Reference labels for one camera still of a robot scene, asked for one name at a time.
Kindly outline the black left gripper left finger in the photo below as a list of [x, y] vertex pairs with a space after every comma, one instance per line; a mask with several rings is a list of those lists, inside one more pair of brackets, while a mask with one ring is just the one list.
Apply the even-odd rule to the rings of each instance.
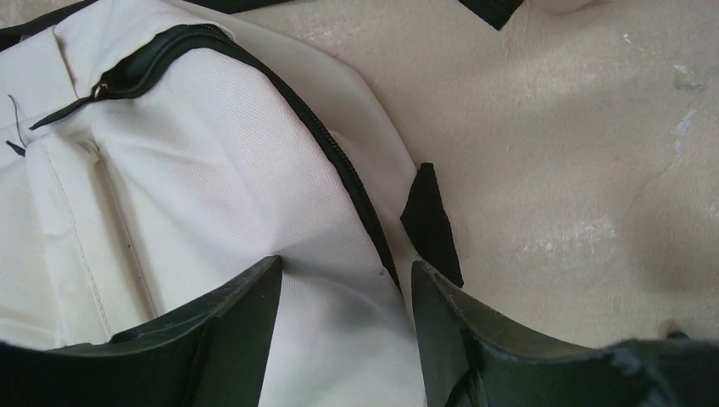
[[255, 406], [281, 292], [281, 259], [99, 345], [1, 346], [4, 406]]

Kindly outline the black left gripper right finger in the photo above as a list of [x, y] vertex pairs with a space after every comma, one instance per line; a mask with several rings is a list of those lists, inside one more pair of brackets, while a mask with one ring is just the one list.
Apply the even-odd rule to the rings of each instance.
[[715, 406], [718, 344], [627, 340], [585, 348], [534, 331], [424, 261], [412, 303], [431, 406]]

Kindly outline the beige canvas backpack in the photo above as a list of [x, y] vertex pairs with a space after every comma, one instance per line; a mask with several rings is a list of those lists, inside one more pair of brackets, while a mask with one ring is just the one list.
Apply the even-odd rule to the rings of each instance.
[[347, 65], [221, 3], [1, 31], [1, 346], [104, 344], [281, 259], [255, 406], [428, 406], [412, 266], [461, 283], [432, 164]]

